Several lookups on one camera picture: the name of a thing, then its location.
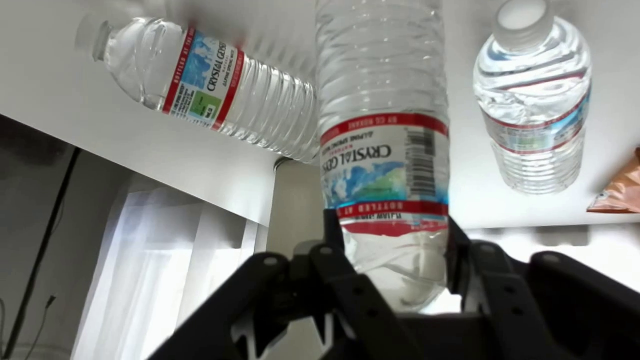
water bottle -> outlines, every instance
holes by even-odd
[[[247,143],[315,161],[315,95],[308,81],[259,64],[193,26],[85,15],[76,46],[101,61],[146,107],[186,117]]]
[[[589,83],[583,37],[545,0],[501,3],[473,89],[510,188],[552,193],[578,178]]]
[[[398,310],[441,291],[447,116],[440,0],[318,0],[323,201]]]

curtain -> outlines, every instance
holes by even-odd
[[[257,224],[135,176],[110,213],[72,358],[148,358],[259,236]]]

bottle cap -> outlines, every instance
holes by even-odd
[[[107,19],[97,17],[93,13],[85,13],[79,19],[73,48],[78,51],[89,53],[91,60],[100,61],[103,58],[107,36],[110,36]]]
[[[542,43],[554,28],[548,0],[508,0],[496,13],[493,37],[510,49],[521,51]]]

bottle label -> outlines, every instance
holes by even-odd
[[[548,119],[542,123],[506,123],[484,111],[484,123],[487,134],[503,150],[515,153],[548,152],[564,145],[579,134],[579,129],[583,128],[588,103],[589,92],[586,92],[572,109],[556,119]]]
[[[244,65],[240,48],[189,26],[162,111],[219,128],[238,92]]]
[[[402,236],[447,224],[447,128],[426,114],[376,114],[319,137],[323,203],[350,231]]]

electrical cord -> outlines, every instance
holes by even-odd
[[[9,335],[8,335],[6,347],[3,347],[3,352],[1,352],[1,360],[9,360],[12,354],[14,354],[14,347],[15,347],[15,341],[18,341],[18,335],[20,335],[20,329],[21,329],[21,323],[23,323],[26,308],[27,308],[27,304],[29,304],[29,299],[31,299],[33,285],[36,285],[36,279],[38,279],[38,274],[39,274],[39,265],[41,265],[43,253],[45,253],[45,249],[47,249],[50,238],[51,238],[51,233],[54,233],[55,220],[57,220],[57,213],[60,213],[60,206],[62,206],[62,199],[64,199],[64,196],[65,196],[65,189],[68,189],[72,172],[73,172],[73,168],[76,168],[78,155],[79,155],[79,150],[73,148],[72,158],[69,158],[69,161],[68,161],[68,165],[65,165],[62,184],[60,184],[60,188],[57,188],[57,196],[55,196],[51,213],[47,216],[45,230],[43,230],[43,236],[41,236],[41,242],[39,242],[36,260],[33,260],[33,265],[31,265],[31,274],[27,276],[27,282],[26,282],[26,287],[23,287],[23,296],[21,296],[21,301],[20,301],[20,308],[18,308],[15,321],[14,321],[14,325],[12,325],[12,332],[9,332]]]
[[[43,313],[41,313],[41,319],[39,319],[39,325],[38,325],[38,332],[36,332],[36,337],[33,337],[31,346],[27,347],[23,360],[29,360],[29,358],[31,358],[31,352],[33,352],[33,347],[38,346],[41,328],[43,328],[43,323],[45,323],[47,308],[54,304],[54,299],[55,299],[55,296],[47,296],[45,306],[43,306]]]

